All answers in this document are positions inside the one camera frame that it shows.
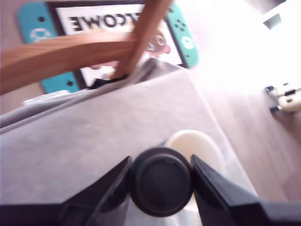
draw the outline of joy-con controller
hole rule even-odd
[[[169,7],[167,18],[188,67],[195,66],[198,63],[198,50],[185,24],[182,13],[175,3]]]
[[[44,2],[30,2],[18,12],[18,22],[25,43],[32,43],[58,36],[48,7]],[[79,90],[72,72],[60,74],[41,82],[46,93],[60,90]]]

